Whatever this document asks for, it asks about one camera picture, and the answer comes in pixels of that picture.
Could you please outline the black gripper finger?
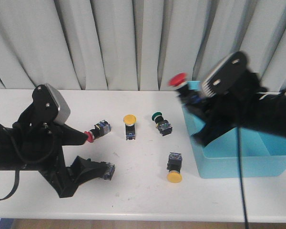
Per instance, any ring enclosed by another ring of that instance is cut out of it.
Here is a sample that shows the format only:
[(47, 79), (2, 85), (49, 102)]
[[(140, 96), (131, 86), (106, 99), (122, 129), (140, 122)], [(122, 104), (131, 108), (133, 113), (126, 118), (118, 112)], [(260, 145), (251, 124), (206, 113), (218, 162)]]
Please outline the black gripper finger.
[(61, 144), (63, 146), (81, 146), (86, 142), (88, 138), (87, 134), (78, 131), (74, 128), (71, 128), (68, 125), (62, 125), (61, 130), (62, 130)]
[(70, 167), (64, 167), (58, 172), (59, 197), (72, 197), (81, 184), (95, 178), (103, 178), (106, 171), (106, 162), (94, 162), (77, 156)]
[(236, 127), (237, 125), (235, 124), (229, 124), (222, 121), (207, 123), (199, 132), (193, 134), (193, 139), (198, 145), (207, 146), (212, 141)]
[(208, 99), (202, 97), (199, 92), (179, 93), (178, 96), (190, 114), (196, 116), (203, 122), (207, 121), (208, 114), (206, 114), (206, 111), (209, 106)]

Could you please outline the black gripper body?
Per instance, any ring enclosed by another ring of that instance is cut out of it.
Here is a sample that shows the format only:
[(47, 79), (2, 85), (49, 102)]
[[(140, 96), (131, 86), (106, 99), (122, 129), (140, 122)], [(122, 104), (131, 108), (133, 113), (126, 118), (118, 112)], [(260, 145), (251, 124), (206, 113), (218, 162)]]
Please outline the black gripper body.
[(16, 154), (24, 163), (15, 171), (14, 186), (19, 184), (20, 171), (25, 169), (38, 170), (51, 186), (61, 186), (66, 175), (62, 152), (64, 126), (42, 123), (32, 127), (17, 121), (12, 127), (19, 138)]
[(258, 104), (261, 87), (256, 73), (244, 71), (237, 75), (211, 75), (201, 82), (202, 117), (205, 121), (201, 134), (224, 134), (240, 126), (265, 131), (254, 107)]

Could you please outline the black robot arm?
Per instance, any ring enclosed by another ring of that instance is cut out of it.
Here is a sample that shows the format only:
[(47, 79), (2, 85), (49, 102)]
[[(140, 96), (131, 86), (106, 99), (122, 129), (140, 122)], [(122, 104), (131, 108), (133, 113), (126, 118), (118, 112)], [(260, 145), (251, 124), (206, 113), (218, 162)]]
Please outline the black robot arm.
[(115, 167), (77, 156), (65, 164), (63, 146), (80, 146), (88, 134), (67, 125), (44, 123), (33, 129), (19, 122), (12, 128), (0, 124), (0, 171), (14, 171), (11, 191), (0, 200), (10, 198), (17, 190), (21, 171), (38, 171), (60, 198), (72, 197), (79, 185), (95, 178), (110, 180)]
[(170, 81), (179, 93), (187, 111), (202, 120), (205, 125), (193, 135), (197, 144), (209, 143), (236, 127), (260, 131), (286, 138), (286, 94), (267, 94), (251, 73), (250, 84), (238, 89), (245, 92), (244, 99), (233, 92), (203, 98), (199, 91), (190, 89), (186, 73), (179, 73)]

